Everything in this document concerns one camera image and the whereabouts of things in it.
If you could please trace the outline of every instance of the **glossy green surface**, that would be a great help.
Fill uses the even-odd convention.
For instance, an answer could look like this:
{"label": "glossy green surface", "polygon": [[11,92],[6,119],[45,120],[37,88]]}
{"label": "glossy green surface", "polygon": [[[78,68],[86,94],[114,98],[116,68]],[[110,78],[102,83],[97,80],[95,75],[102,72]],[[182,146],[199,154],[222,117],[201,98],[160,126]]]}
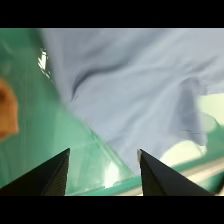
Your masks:
{"label": "glossy green surface", "polygon": [[89,128],[60,103],[41,71],[41,41],[32,29],[0,29],[0,76],[19,102],[19,134],[0,143],[0,187],[71,149],[66,195],[77,195],[133,176]]}

